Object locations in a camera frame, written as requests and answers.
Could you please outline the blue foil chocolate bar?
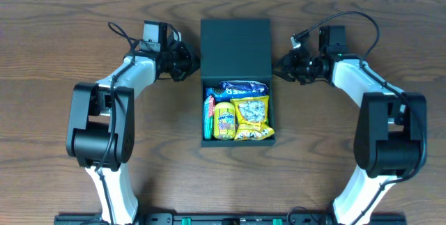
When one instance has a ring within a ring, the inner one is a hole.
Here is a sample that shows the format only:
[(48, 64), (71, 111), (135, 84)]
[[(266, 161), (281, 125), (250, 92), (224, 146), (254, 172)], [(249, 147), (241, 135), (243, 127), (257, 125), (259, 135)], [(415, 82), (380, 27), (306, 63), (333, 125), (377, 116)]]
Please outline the blue foil chocolate bar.
[(268, 93), (266, 84), (257, 81), (231, 80), (220, 82), (220, 87), (225, 89), (236, 89), (240, 91), (251, 91), (257, 93)]

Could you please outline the red green KitKat Milo bar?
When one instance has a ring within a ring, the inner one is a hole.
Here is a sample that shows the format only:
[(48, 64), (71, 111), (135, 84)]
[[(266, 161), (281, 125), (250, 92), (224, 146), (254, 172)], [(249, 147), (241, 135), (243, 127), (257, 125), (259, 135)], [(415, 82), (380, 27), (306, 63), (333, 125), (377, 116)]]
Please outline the red green KitKat Milo bar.
[(203, 137), (211, 139), (213, 135), (215, 99), (209, 95), (203, 103)]

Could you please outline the dark green gift box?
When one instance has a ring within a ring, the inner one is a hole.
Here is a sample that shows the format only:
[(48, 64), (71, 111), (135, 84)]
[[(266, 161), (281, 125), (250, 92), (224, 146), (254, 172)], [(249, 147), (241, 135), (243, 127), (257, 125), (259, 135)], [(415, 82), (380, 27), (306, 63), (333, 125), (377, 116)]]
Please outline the dark green gift box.
[(268, 86), (268, 123), (275, 113), (272, 86), (272, 38), (269, 19), (201, 20), (201, 99), (221, 81), (257, 81)]

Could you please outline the yellow Mentos gum bottle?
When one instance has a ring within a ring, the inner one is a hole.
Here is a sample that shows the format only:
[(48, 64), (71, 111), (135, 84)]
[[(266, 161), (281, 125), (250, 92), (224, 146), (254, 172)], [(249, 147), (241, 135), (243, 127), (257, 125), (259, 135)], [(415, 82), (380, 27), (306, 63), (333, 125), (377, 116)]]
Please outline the yellow Mentos gum bottle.
[(230, 102), (215, 105), (213, 119), (213, 136), (220, 140), (230, 140), (236, 134), (235, 107)]

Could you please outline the yellow Hacks candy bag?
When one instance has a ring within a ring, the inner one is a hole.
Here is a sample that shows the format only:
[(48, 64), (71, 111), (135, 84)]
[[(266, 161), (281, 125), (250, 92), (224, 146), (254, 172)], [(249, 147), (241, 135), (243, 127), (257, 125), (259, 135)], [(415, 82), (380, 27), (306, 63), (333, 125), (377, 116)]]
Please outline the yellow Hacks candy bag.
[(269, 126), (269, 96), (231, 99), (238, 122), (235, 140), (264, 140), (275, 131)]

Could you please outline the blue Oreo cookie pack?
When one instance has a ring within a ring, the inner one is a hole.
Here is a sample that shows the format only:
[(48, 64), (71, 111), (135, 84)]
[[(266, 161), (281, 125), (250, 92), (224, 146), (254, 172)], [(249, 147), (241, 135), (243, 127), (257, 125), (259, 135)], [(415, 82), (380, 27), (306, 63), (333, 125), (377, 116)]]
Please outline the blue Oreo cookie pack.
[(259, 97), (268, 95), (268, 91), (244, 91), (232, 88), (210, 87), (205, 90), (205, 99), (210, 96), (216, 102), (229, 102), (231, 99)]

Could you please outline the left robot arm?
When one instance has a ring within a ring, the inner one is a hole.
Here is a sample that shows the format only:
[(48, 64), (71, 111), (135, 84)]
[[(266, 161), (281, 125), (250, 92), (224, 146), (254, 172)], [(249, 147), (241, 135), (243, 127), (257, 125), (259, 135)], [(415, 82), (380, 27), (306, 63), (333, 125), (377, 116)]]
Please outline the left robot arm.
[(133, 224), (137, 218), (139, 202), (128, 171), (135, 99), (162, 73), (178, 82), (198, 69), (199, 57), (184, 41), (159, 49), (137, 41), (113, 73), (73, 88), (66, 150), (94, 182), (102, 206), (98, 223)]

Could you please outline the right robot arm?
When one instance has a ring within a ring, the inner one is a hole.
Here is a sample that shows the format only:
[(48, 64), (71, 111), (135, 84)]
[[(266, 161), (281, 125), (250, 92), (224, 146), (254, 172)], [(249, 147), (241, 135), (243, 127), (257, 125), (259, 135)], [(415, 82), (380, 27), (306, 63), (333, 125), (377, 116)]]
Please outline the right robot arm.
[(368, 224), (385, 194), (413, 178), (426, 162), (425, 97), (391, 85), (358, 54), (312, 56), (298, 47), (278, 60), (272, 72), (302, 85), (325, 81), (360, 108), (353, 141), (356, 168), (332, 202), (332, 220)]

